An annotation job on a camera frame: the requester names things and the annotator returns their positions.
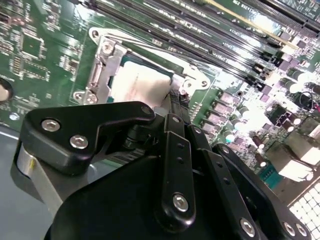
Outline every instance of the black plastic bracket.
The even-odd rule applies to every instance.
[[[203,131],[195,125],[188,126],[189,135],[192,137],[192,157],[199,160],[203,173],[212,183],[211,187],[217,189],[222,200],[230,229],[236,239],[260,240],[260,233],[252,219],[246,204],[239,193],[224,159],[211,151]]]
[[[64,174],[76,175],[84,173],[90,165],[102,131],[107,130],[112,136],[135,124],[150,124],[154,119],[153,110],[138,101],[41,108],[25,116],[20,141],[29,154]],[[45,130],[42,127],[44,120],[55,120],[59,129]],[[84,149],[71,145],[70,140],[75,135],[87,139],[88,145]]]
[[[196,219],[190,142],[184,121],[169,113],[164,121],[161,147],[161,182],[155,216],[168,232],[185,231]]]
[[[307,236],[300,234],[297,225],[303,224],[229,147],[219,143],[212,150],[226,162],[242,197],[254,205],[255,220],[259,221],[260,228],[268,239],[311,239],[308,231]]]

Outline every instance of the robotic arm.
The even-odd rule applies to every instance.
[[[11,172],[54,215],[46,239],[311,239],[228,146],[209,146],[178,96],[164,102],[163,115],[120,102],[25,116]],[[93,174],[103,159],[127,164]]]

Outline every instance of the metal screw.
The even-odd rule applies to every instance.
[[[98,102],[98,98],[93,93],[89,93],[86,96],[86,99],[85,99],[85,104],[86,105],[88,105],[88,104],[96,104],[97,102]]]
[[[200,134],[200,133],[201,133],[201,130],[200,130],[199,128],[197,128],[197,127],[195,127],[194,130],[195,130],[195,132],[196,132],[197,134]]]
[[[292,228],[292,226],[289,225],[289,223],[287,222],[283,222],[283,226],[285,228],[285,230],[292,236],[294,237],[296,235],[295,230]]]
[[[110,55],[114,49],[114,46],[112,46],[109,42],[105,41],[102,46],[101,50],[104,54]]]
[[[173,121],[175,121],[176,123],[179,123],[180,122],[180,119],[179,118],[177,118],[177,117],[172,117],[172,119],[173,119]]]
[[[245,218],[240,219],[241,228],[248,234],[249,237],[253,238],[256,235],[254,226]]]
[[[150,108],[147,106],[142,106],[141,110],[145,113],[145,114],[151,114],[152,112],[150,111]]]
[[[187,199],[184,196],[182,196],[181,194],[175,194],[173,196],[173,205],[180,212],[186,212],[189,208],[189,204],[188,204]]]
[[[18,121],[18,120],[20,119],[20,116],[19,116],[17,113],[12,112],[12,113],[10,113],[9,118],[10,118],[12,121]]]
[[[41,126],[44,130],[48,132],[55,132],[60,129],[60,124],[53,119],[46,119],[42,121]]]
[[[75,149],[85,149],[89,143],[85,136],[75,135],[70,138],[70,144]]]
[[[226,154],[228,154],[229,153],[229,149],[228,148],[226,148],[225,146],[223,146],[223,147],[221,147],[222,148],[222,151],[224,151]]]
[[[306,237],[308,235],[307,231],[299,223],[296,223],[295,225],[298,228],[298,231],[299,231],[299,233],[301,233],[302,236]]]
[[[75,98],[76,100],[82,99],[81,93],[77,92],[76,94],[74,94],[74,98]]]

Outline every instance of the black capacitor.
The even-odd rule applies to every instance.
[[[294,125],[299,125],[301,123],[301,119],[297,117],[295,114],[291,114],[288,119],[290,120],[291,123]]]
[[[265,167],[265,166],[267,165],[267,162],[266,162],[265,159],[261,156],[261,154],[256,153],[256,154],[254,155],[254,157],[255,157],[255,160],[258,162],[258,164],[259,164],[259,166],[260,166],[261,168],[263,168],[263,167]]]
[[[252,138],[252,141],[258,147],[258,149],[263,149],[265,147],[264,143],[262,142],[262,140],[258,136],[254,136]]]
[[[312,88],[312,92],[314,92],[315,94],[320,95],[320,86],[319,85],[314,85]]]
[[[282,127],[288,132],[291,133],[295,127],[289,122],[289,121],[285,121],[282,125]]]

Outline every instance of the integrated circuit chip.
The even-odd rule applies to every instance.
[[[219,116],[215,113],[210,112],[207,115],[207,120],[214,124],[221,124],[224,123],[227,119],[224,116]]]
[[[39,58],[42,45],[43,40],[41,38],[29,35],[27,33],[22,35],[21,50],[30,57]]]
[[[239,102],[239,98],[227,92],[223,92],[219,99],[226,104],[236,104]]]
[[[213,107],[213,111],[215,111],[216,113],[219,113],[221,115],[227,115],[229,113],[232,112],[232,108],[226,105],[223,105],[221,103],[216,103]]]
[[[220,127],[209,122],[203,122],[201,128],[207,133],[212,133]]]

